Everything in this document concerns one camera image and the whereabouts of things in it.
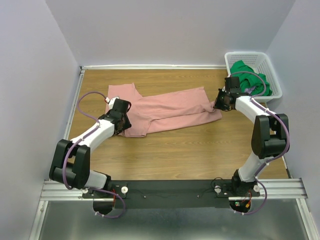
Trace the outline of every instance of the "white baseboard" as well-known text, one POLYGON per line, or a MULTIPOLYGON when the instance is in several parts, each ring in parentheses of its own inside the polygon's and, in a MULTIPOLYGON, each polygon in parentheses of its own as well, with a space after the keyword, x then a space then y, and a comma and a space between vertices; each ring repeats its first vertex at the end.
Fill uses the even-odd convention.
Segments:
POLYGON ((226 69, 226 65, 114 64, 82 66, 82 70, 98 69, 226 69))

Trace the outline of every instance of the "white wall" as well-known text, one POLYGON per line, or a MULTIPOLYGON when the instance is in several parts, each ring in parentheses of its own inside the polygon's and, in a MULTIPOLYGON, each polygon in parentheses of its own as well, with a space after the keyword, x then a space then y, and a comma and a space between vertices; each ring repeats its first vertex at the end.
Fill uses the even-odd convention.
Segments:
POLYGON ((225 64, 266 51, 295 0, 46 0, 82 66, 225 64))
POLYGON ((0 8, 0 239, 29 239, 79 65, 44 0, 0 8))
POLYGON ((267 50, 283 97, 269 104, 289 116, 290 172, 302 177, 307 203, 320 229, 320 1, 297 0, 267 50))

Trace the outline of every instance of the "green cloth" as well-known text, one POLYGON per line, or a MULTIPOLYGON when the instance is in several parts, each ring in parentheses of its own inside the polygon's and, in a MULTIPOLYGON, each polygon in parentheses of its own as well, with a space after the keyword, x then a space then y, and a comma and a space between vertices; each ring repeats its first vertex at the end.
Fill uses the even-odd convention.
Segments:
MULTIPOLYGON (((236 61, 230 68, 231 74, 241 71, 252 73, 255 72, 251 67, 245 65, 242 60, 236 61)), ((265 93, 262 96, 271 96, 272 90, 270 89, 270 83, 267 82, 266 75, 262 73, 259 73, 258 75, 263 79, 266 86, 265 93)), ((250 73, 238 73, 232 76, 239 77, 242 92, 245 92, 246 89, 255 87, 255 89, 251 92, 251 95, 253 96, 262 93, 264 90, 264 85, 262 84, 261 80, 250 73)))

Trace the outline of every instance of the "pink shirt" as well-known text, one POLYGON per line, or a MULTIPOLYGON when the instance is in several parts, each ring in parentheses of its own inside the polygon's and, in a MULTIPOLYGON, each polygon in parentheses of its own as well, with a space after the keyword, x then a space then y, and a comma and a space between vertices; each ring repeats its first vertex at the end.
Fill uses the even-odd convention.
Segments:
POLYGON ((134 83, 109 85, 108 98, 119 97, 132 103, 127 113, 132 127, 120 135, 131 138, 206 124, 222 118, 213 109, 204 87, 142 97, 134 83))

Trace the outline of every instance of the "white laundry basket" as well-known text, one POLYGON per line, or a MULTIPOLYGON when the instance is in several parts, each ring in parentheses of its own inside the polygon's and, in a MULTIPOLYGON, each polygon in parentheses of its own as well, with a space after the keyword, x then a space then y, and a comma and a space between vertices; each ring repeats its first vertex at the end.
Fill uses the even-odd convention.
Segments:
POLYGON ((261 73, 266 76, 267 82, 270 83, 272 95, 255 97, 254 99, 258 102, 266 103, 272 99, 281 98, 282 91, 276 77, 275 70, 267 54, 257 51, 233 51, 227 52, 224 55, 224 58, 228 74, 230 74, 230 68, 232 65, 235 62, 242 60, 244 64, 251 67, 255 73, 261 73))

